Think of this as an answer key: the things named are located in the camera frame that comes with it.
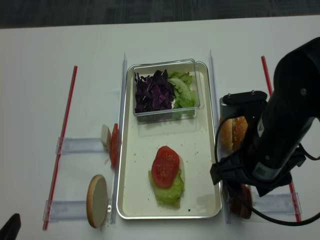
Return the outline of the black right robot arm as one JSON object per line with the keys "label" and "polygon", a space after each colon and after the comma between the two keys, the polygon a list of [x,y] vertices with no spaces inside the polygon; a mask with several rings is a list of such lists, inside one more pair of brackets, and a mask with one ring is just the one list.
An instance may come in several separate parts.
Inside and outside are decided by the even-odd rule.
{"label": "black right robot arm", "polygon": [[220,99],[223,121],[244,117],[240,147],[212,165],[214,184],[255,186],[264,196],[292,181],[291,170],[305,161],[298,149],[320,116],[320,40],[315,38],[285,55],[273,75],[274,91],[228,94]]}

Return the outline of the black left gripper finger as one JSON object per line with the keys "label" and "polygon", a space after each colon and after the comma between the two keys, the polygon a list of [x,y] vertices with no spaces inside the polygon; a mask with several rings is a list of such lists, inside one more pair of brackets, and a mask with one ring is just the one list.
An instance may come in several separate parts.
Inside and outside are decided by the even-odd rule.
{"label": "black left gripper finger", "polygon": [[21,228],[20,214],[13,214],[0,229],[0,240],[16,240]]}

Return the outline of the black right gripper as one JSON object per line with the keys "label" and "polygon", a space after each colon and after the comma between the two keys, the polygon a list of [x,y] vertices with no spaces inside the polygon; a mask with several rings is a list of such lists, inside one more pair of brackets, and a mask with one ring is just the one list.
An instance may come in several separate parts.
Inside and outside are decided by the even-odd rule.
{"label": "black right gripper", "polygon": [[212,165],[212,182],[224,181],[231,188],[235,184],[255,186],[263,197],[292,182],[291,170],[306,160],[300,145],[300,139],[244,141],[240,149]]}

